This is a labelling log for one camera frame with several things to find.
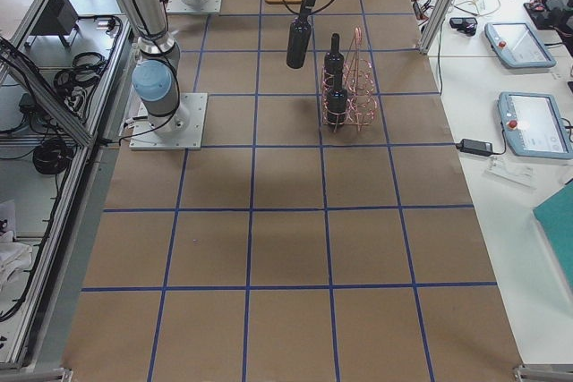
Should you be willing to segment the teach pendant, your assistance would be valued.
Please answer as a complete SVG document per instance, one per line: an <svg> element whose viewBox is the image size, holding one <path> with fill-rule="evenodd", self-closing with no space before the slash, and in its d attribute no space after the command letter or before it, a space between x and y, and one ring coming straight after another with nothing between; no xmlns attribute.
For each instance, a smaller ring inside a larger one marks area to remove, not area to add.
<svg viewBox="0 0 573 382"><path fill-rule="evenodd" d="M501 92L497 106L506 142L516 156L572 159L572 144L553 95Z"/></svg>
<svg viewBox="0 0 573 382"><path fill-rule="evenodd" d="M526 22L489 22L484 35L508 68L552 68L556 60Z"/></svg>

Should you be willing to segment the teal box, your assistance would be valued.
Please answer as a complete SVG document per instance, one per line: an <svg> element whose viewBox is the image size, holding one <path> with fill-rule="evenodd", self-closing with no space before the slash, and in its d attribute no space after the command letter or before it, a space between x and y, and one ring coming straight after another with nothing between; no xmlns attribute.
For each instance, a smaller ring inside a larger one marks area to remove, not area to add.
<svg viewBox="0 0 573 382"><path fill-rule="evenodd" d="M565 185L533 210L563 275L572 283L572 184Z"/></svg>

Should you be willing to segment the upper teach pendant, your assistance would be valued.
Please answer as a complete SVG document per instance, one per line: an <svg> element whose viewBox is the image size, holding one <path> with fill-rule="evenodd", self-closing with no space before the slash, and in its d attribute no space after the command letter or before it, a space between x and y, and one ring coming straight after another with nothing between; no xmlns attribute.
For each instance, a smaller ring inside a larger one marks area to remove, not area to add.
<svg viewBox="0 0 573 382"><path fill-rule="evenodd" d="M489 22L484 35L508 68L552 68L556 60L526 22Z"/></svg>

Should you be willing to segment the black power adapter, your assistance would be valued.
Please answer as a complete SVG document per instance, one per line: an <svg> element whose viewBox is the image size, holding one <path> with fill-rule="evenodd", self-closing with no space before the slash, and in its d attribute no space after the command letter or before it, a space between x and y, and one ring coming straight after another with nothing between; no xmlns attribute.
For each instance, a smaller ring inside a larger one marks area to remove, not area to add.
<svg viewBox="0 0 573 382"><path fill-rule="evenodd" d="M481 157L490 157L493 154L492 144L482 140L462 139L456 144L456 149L462 153Z"/></svg>

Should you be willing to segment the clear plastic holder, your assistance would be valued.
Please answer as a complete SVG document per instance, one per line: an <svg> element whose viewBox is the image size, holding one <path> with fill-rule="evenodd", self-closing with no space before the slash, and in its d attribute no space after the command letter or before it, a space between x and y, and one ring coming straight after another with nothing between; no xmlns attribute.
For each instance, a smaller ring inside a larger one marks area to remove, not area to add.
<svg viewBox="0 0 573 382"><path fill-rule="evenodd" d="M491 157L484 172L528 190L536 189L535 172L530 166L518 166L506 162L502 157Z"/></svg>

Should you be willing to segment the dark wine bottle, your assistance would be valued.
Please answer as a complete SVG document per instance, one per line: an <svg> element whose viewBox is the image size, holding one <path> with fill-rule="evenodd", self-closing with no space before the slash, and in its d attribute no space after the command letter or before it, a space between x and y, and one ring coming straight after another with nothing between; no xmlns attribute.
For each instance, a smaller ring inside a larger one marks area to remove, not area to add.
<svg viewBox="0 0 573 382"><path fill-rule="evenodd" d="M299 16L290 24L286 53L288 67L300 69L304 66L311 35L312 26L306 16Z"/></svg>
<svg viewBox="0 0 573 382"><path fill-rule="evenodd" d="M327 93L327 123L332 131L342 127L346 120L348 93L343 78L342 71L335 72Z"/></svg>
<svg viewBox="0 0 573 382"><path fill-rule="evenodd" d="M344 68L344 56L340 52L340 36L333 33L330 40L330 49L324 57L324 72L328 75L334 75L341 72Z"/></svg>

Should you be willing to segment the lower teach pendant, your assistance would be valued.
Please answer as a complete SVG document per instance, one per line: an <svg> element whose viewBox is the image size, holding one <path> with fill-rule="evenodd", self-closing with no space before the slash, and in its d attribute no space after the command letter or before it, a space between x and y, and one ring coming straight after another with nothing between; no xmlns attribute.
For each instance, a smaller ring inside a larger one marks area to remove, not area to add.
<svg viewBox="0 0 573 382"><path fill-rule="evenodd" d="M506 142L516 156L572 159L572 144L553 95L501 92L497 106Z"/></svg>

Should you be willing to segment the black device on table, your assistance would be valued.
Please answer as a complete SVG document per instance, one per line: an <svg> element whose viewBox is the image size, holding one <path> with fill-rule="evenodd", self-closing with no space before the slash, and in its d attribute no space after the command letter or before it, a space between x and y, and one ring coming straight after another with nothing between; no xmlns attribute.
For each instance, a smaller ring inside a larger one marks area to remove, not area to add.
<svg viewBox="0 0 573 382"><path fill-rule="evenodd" d="M477 30L477 19L474 17L451 17L449 26L467 36L474 36Z"/></svg>

